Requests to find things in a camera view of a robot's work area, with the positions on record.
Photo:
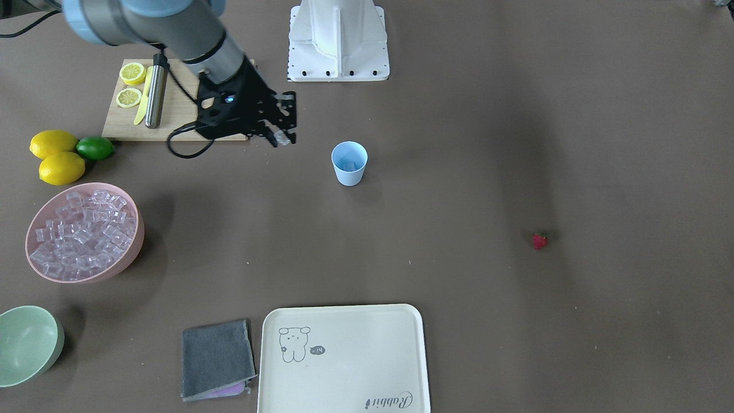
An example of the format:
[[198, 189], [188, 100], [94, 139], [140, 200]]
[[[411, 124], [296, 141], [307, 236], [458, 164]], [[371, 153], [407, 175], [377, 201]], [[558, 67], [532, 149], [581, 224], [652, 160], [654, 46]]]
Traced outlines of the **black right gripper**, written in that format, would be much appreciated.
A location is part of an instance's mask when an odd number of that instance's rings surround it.
[[216, 84], [207, 72], [198, 74], [197, 127], [205, 139], [244, 134], [264, 138], [273, 148], [296, 144], [296, 128], [278, 129], [278, 139], [267, 123], [277, 124], [275, 94], [260, 77], [249, 58], [230, 79]]

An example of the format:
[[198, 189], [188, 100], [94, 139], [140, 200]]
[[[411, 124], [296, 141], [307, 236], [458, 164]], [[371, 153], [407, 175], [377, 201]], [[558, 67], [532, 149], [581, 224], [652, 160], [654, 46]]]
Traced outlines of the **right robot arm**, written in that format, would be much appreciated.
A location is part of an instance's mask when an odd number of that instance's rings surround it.
[[242, 134], [273, 147], [296, 143], [296, 94], [270, 89], [219, 17], [223, 1], [3, 1], [2, 18], [62, 14], [94, 44], [160, 45], [198, 77], [197, 118], [172, 131], [167, 145], [196, 131], [212, 144]]

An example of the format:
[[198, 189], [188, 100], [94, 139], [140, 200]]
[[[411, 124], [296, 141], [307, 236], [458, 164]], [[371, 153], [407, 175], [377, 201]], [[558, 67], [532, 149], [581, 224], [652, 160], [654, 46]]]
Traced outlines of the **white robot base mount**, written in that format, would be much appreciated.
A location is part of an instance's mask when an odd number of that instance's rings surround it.
[[290, 10], [291, 82], [385, 81], [385, 10], [372, 1], [302, 1]]

